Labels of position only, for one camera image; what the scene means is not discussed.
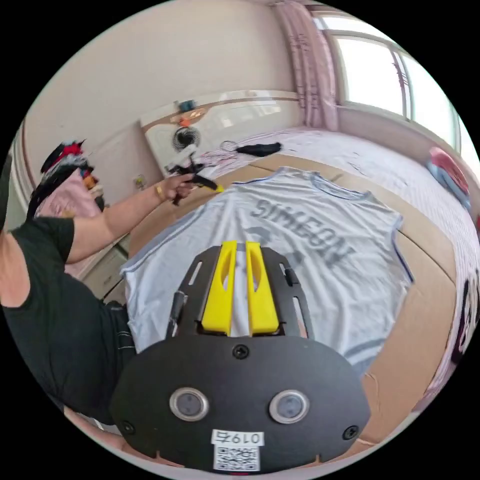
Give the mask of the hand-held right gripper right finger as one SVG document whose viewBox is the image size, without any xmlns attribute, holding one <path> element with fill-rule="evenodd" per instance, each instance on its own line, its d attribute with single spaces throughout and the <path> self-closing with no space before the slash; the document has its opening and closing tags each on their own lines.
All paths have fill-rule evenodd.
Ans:
<svg viewBox="0 0 480 480">
<path fill-rule="evenodd" d="M 246 242 L 245 254 L 250 335 L 273 335 L 279 329 L 279 319 L 260 244 Z"/>
</svg>

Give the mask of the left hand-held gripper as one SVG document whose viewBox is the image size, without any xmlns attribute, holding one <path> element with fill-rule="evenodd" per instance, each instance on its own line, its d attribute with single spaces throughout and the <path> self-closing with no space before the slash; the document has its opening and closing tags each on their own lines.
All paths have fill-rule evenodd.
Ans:
<svg viewBox="0 0 480 480">
<path fill-rule="evenodd" d="M 175 164 L 168 170 L 168 172 L 171 175 L 192 175 L 191 182 L 193 182 L 197 187 L 207 188 L 216 193 L 223 193 L 225 189 L 222 185 L 200 175 L 200 172 L 204 167 L 205 164 L 196 163 L 193 159 L 190 159 L 186 165 Z"/>
</svg>

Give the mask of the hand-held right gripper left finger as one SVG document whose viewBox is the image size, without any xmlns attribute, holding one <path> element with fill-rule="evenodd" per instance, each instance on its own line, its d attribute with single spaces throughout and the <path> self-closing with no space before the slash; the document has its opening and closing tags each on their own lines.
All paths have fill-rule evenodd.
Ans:
<svg viewBox="0 0 480 480">
<path fill-rule="evenodd" d="M 201 326 L 204 331 L 222 336 L 231 333 L 237 242 L 222 243 L 213 270 Z"/>
</svg>

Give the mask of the person's left hand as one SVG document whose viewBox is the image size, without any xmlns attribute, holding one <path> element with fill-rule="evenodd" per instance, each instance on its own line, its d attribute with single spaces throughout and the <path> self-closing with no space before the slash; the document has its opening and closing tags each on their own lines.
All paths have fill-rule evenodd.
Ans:
<svg viewBox="0 0 480 480">
<path fill-rule="evenodd" d="M 184 199 L 188 197 L 195 186 L 192 182 L 193 177 L 194 175 L 189 173 L 164 179 L 160 183 L 164 197 L 172 201 L 177 198 Z"/>
</svg>

